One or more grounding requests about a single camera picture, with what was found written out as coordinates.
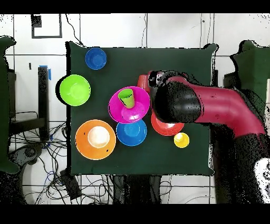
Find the magenta plate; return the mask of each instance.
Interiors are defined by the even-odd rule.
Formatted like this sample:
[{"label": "magenta plate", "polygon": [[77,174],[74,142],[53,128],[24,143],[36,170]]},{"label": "magenta plate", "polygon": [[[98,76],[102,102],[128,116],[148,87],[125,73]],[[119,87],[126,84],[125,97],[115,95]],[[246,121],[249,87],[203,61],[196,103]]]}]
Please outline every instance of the magenta plate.
[{"label": "magenta plate", "polygon": [[[131,109],[125,108],[118,98],[118,93],[123,89],[132,89],[135,105]],[[110,99],[108,111],[113,120],[122,124],[137,122],[142,119],[150,107],[150,97],[148,93],[136,86],[128,86],[118,90]]]}]

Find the bowl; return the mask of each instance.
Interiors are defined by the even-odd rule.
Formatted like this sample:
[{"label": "bowl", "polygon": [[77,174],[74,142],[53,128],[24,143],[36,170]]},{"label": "bowl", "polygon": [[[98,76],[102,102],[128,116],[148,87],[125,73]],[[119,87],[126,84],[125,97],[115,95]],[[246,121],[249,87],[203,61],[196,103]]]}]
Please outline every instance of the bowl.
[{"label": "bowl", "polygon": [[90,84],[78,74],[67,76],[60,84],[60,96],[70,106],[84,104],[89,99],[90,93]]},{"label": "bowl", "polygon": [[121,143],[127,146],[136,146],[141,144],[146,138],[147,128],[143,120],[131,124],[118,123],[116,126],[116,135]]},{"label": "bowl", "polygon": [[102,120],[88,120],[75,135],[77,150],[90,160],[109,156],[115,147],[116,136],[112,127]]},{"label": "bowl", "polygon": [[107,62],[106,53],[100,48],[91,48],[85,55],[85,63],[90,69],[102,69]]}]

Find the dark green table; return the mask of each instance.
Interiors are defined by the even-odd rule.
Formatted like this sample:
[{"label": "dark green table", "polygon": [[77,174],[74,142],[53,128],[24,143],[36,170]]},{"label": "dark green table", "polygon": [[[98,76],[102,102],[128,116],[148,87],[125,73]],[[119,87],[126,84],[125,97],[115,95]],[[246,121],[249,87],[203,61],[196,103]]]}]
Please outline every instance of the dark green table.
[{"label": "dark green table", "polygon": [[71,173],[72,174],[193,174],[213,175],[208,167],[209,128],[201,124],[185,124],[183,132],[190,137],[186,148],[177,148],[173,136],[159,135],[151,125],[151,111],[143,118],[147,137],[135,147],[117,139],[114,151],[103,160],[83,157],[75,146],[75,133],[87,120],[100,119],[115,130],[117,123],[108,113],[111,96],[125,86],[136,86],[138,76],[150,70],[178,70],[193,74],[203,85],[210,85],[211,57],[216,45],[205,49],[141,49],[102,48],[107,63],[101,70],[85,64],[89,49],[69,42],[71,74],[84,76],[91,85],[89,100],[71,107]]}]

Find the black frame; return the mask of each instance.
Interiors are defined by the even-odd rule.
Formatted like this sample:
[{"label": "black frame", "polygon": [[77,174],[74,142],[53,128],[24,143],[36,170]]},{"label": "black frame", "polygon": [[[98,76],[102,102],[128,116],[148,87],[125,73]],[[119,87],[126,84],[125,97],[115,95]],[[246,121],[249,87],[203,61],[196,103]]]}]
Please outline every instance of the black frame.
[{"label": "black frame", "polygon": [[40,18],[40,24],[34,24],[33,21],[35,19],[35,16],[31,14],[31,21],[32,21],[32,38],[33,39],[41,39],[41,38],[62,38],[62,19],[61,14],[59,14],[59,35],[58,36],[35,36],[35,27],[41,27],[41,16]]}]

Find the green cup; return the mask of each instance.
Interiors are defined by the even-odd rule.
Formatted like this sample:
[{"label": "green cup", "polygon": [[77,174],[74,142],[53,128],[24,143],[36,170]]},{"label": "green cup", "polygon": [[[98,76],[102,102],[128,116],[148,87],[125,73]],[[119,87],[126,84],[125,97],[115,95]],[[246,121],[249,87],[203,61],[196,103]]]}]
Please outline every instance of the green cup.
[{"label": "green cup", "polygon": [[132,89],[123,89],[121,92],[118,93],[118,98],[128,109],[134,107],[135,101]]}]

